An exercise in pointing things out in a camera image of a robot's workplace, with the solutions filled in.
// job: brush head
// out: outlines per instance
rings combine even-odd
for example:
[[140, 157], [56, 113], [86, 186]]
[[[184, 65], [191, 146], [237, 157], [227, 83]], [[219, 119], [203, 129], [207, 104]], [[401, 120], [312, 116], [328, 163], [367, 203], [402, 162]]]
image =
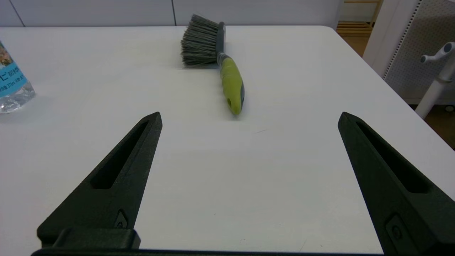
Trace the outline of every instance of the brush head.
[[193, 14], [181, 44], [186, 66], [216, 63], [218, 52], [224, 51], [224, 23]]

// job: screw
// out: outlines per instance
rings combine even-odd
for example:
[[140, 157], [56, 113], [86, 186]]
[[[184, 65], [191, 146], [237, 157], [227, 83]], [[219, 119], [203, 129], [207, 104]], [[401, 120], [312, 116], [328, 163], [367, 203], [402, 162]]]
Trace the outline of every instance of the screw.
[[400, 240], [401, 237], [403, 236], [403, 235], [401, 234], [401, 230], [399, 229], [398, 226], [393, 226], [393, 227], [392, 227], [392, 234], [394, 235], [394, 238], [395, 238], [396, 240]]

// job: gray bristles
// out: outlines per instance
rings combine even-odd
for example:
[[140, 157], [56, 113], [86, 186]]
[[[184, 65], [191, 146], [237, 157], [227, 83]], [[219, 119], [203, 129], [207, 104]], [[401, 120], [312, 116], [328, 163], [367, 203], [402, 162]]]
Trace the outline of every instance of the gray bristles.
[[181, 41], [183, 63], [187, 66], [216, 63], [217, 33], [218, 23], [193, 14]]

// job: wooden shelf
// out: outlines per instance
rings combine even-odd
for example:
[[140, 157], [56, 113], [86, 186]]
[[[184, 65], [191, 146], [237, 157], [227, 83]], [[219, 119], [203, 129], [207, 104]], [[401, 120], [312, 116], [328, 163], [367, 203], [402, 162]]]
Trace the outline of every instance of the wooden shelf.
[[382, 0], [345, 0], [345, 4], [376, 4], [373, 17], [370, 22], [339, 22], [337, 26], [337, 33], [340, 36], [370, 36], [373, 27], [371, 26], [378, 17], [379, 10], [382, 5]]

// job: white pole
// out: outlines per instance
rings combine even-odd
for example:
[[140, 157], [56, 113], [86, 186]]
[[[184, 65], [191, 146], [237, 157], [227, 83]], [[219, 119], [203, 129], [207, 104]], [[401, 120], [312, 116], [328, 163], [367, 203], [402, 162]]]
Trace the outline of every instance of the white pole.
[[424, 97], [420, 101], [419, 105], [415, 109], [415, 112], [422, 118], [428, 115], [438, 98], [441, 96], [445, 84], [441, 84], [437, 80], [434, 80], [433, 83], [428, 88], [428, 91], [425, 93]]
[[[455, 48], [455, 43], [454, 42], [449, 42], [446, 45], [444, 45], [439, 52], [437, 52], [434, 56], [427, 56], [423, 55], [420, 61], [422, 63], [428, 62], [428, 61], [437, 61], [444, 57], [445, 55], [449, 54], [452, 52], [452, 50]], [[449, 59], [447, 60], [445, 66], [442, 68], [441, 72], [435, 78], [433, 83], [430, 85], [428, 88], [428, 91], [425, 93], [424, 97], [420, 101], [419, 105], [415, 109], [415, 112], [422, 118], [425, 119], [425, 117], [428, 115], [436, 101], [439, 99], [441, 96], [442, 92], [444, 91], [444, 88], [446, 84], [452, 82], [452, 76], [455, 73], [455, 54], [451, 54]]]

